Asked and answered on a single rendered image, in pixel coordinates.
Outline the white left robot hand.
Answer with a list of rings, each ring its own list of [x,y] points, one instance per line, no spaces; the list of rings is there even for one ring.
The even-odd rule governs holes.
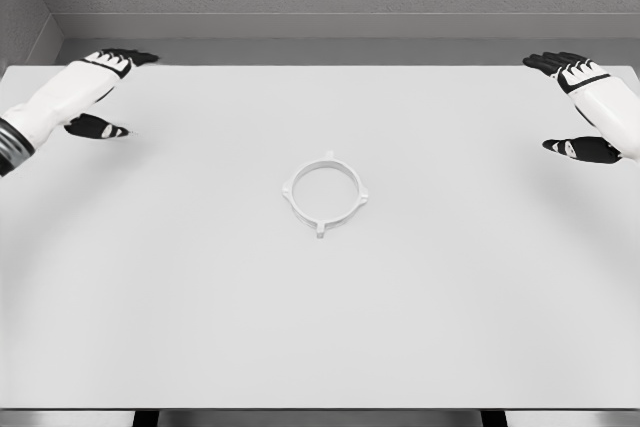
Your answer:
[[[27,101],[29,110],[76,137],[106,140],[127,137],[130,131],[88,113],[135,68],[159,60],[135,49],[103,48],[69,63]]]

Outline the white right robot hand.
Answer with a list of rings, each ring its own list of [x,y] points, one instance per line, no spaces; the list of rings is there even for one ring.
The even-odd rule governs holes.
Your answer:
[[[627,156],[627,107],[633,91],[621,78],[592,59],[570,52],[530,54],[522,63],[555,80],[576,111],[599,132],[597,136],[547,139],[543,148],[588,163],[611,165],[622,159],[636,163]]]

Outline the white round pipe clamp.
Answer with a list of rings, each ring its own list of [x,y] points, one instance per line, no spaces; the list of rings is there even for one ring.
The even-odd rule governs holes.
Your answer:
[[[316,218],[302,209],[295,199],[294,190],[298,182],[307,174],[321,169],[331,169],[341,172],[352,181],[356,189],[356,199],[353,201],[351,207],[339,216],[325,219]],[[333,151],[327,151],[323,157],[302,164],[291,177],[285,181],[281,188],[281,194],[289,203],[294,215],[303,224],[314,230],[318,240],[323,239],[328,230],[346,224],[369,201],[369,190],[364,185],[358,172],[343,160],[338,159]]]

